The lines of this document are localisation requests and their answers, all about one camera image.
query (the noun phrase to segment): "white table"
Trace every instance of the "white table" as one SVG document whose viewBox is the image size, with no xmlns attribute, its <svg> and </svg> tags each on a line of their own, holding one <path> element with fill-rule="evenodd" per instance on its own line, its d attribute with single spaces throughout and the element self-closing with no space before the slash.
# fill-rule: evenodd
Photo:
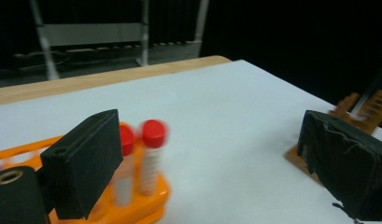
<svg viewBox="0 0 382 224">
<path fill-rule="evenodd" d="M 172 195 L 161 223 L 353 223 L 284 158 L 305 110 L 333 105 L 244 61 L 0 105 L 0 150 L 112 108 L 135 127 L 170 126 L 161 167 Z"/>
</svg>

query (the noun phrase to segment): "wooden table edge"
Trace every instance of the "wooden table edge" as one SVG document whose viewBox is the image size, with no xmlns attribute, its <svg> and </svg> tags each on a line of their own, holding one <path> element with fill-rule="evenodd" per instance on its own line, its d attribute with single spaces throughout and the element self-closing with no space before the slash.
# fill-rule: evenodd
<svg viewBox="0 0 382 224">
<path fill-rule="evenodd" d="M 231 60 L 222 56 L 208 56 L 172 63 L 160 63 L 144 67 L 121 69 L 80 77 L 68 77 L 51 81 L 4 87 L 0 88 L 0 105 L 71 91 L 81 91 L 89 88 L 136 80 L 139 78 L 172 74 L 229 62 L 231 62 Z"/>
</svg>

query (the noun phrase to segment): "orange test tube rack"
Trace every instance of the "orange test tube rack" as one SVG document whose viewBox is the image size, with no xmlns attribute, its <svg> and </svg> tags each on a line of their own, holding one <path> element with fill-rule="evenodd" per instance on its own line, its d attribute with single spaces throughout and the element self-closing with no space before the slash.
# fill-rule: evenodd
<svg viewBox="0 0 382 224">
<path fill-rule="evenodd" d="M 13 147 L 0 151 L 0 170 L 5 170 L 14 166 L 30 166 L 35 170 L 42 166 L 39 158 L 40 150 L 50 147 L 61 136 L 45 139 L 31 144 Z M 134 185 L 133 201 L 126 207 L 115 205 L 115 189 L 113 180 L 107 185 L 100 199 L 92 209 L 89 218 L 67 219 L 57 218 L 55 210 L 50 214 L 51 224 L 151 224 L 159 221 L 164 215 L 164 206 L 170 195 L 170 186 L 162 173 L 159 173 L 157 180 L 157 190 L 151 196 L 144 196 L 139 190 L 139 169 L 143 156 L 144 145 L 137 139 L 134 145 Z M 13 157 L 23 153 L 30 153 L 31 158 L 23 162 L 14 162 Z"/>
</svg>

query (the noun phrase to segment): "red test tube cap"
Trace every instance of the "red test tube cap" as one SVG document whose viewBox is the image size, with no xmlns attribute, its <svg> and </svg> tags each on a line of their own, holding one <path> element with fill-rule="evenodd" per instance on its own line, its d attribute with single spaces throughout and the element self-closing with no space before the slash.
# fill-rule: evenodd
<svg viewBox="0 0 382 224">
<path fill-rule="evenodd" d="M 125 157 L 133 153 L 135 136 L 128 125 L 120 126 L 121 156 Z"/>
<path fill-rule="evenodd" d="M 142 125 L 142 140 L 147 147 L 158 148 L 164 144 L 166 126 L 156 119 L 149 119 Z"/>
</svg>

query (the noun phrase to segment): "black cylinder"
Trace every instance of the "black cylinder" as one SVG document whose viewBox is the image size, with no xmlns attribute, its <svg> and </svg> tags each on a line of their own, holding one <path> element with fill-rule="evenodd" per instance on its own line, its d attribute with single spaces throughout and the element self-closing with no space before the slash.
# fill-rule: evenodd
<svg viewBox="0 0 382 224">
<path fill-rule="evenodd" d="M 17 166 L 0 172 L 1 223 L 50 223 L 33 168 Z"/>
</svg>

